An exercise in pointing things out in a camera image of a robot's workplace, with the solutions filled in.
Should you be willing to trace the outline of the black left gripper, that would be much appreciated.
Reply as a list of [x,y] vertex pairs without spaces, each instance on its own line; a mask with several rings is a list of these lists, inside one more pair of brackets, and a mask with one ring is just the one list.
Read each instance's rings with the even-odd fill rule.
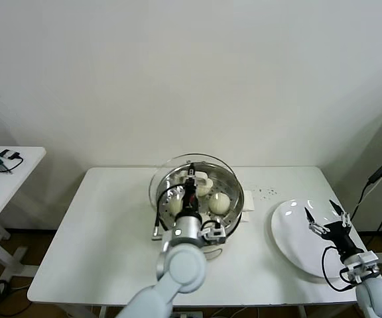
[[188,167],[187,180],[184,183],[185,192],[182,198],[181,215],[186,217],[200,217],[199,201],[196,195],[196,172],[193,162]]

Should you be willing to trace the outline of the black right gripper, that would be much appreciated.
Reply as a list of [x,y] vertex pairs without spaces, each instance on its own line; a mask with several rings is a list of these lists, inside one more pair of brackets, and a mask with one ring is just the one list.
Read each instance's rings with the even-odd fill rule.
[[350,238],[352,226],[350,215],[331,199],[329,202],[341,221],[328,223],[324,226],[320,225],[314,220],[310,211],[305,207],[306,219],[309,223],[308,227],[316,235],[322,235],[323,239],[333,242],[341,259],[348,259],[361,252],[361,249],[358,248]]

